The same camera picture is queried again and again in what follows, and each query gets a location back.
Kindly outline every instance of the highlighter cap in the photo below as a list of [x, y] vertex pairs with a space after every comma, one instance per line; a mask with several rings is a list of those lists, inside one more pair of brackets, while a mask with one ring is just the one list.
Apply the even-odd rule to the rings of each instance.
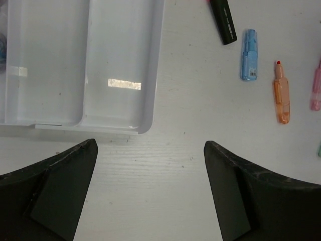
[[241, 79], [257, 79], [257, 33], [254, 29], [246, 30], [243, 38]]

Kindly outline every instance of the marker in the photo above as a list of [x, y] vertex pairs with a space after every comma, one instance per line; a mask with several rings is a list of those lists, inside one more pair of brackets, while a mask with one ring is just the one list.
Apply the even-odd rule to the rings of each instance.
[[315, 71], [310, 108], [314, 111], [321, 109], [321, 63]]
[[227, 0], [209, 0], [224, 45], [237, 40]]
[[288, 124], [290, 121], [289, 82], [284, 76], [283, 67], [280, 61], [276, 63], [275, 73], [276, 79], [273, 83], [273, 87], [277, 120], [281, 124]]
[[254, 29], [244, 34], [241, 78], [244, 81], [257, 79], [257, 33]]

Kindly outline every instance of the white plastic tray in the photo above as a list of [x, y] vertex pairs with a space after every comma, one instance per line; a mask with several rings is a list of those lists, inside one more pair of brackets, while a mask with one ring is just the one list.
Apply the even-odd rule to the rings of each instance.
[[164, 0], [10, 0], [1, 124], [148, 131], [163, 12]]

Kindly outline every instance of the pen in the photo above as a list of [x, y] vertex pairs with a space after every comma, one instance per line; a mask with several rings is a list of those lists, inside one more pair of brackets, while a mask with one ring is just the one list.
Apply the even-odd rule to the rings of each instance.
[[321, 63], [319, 68], [315, 71], [312, 96], [310, 102], [310, 108], [314, 111], [319, 111], [321, 108]]
[[290, 121], [289, 82], [284, 76], [283, 67], [280, 61], [276, 63], [275, 73], [276, 79], [273, 83], [273, 87], [277, 120], [281, 124], [288, 124]]

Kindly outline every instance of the orange highlighter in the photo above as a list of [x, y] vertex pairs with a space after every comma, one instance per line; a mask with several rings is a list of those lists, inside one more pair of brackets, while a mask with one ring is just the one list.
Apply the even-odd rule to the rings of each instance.
[[284, 76], [283, 67], [280, 61], [276, 63], [275, 73], [276, 80], [273, 83], [273, 88], [277, 120], [279, 123], [285, 125], [290, 121], [289, 82]]

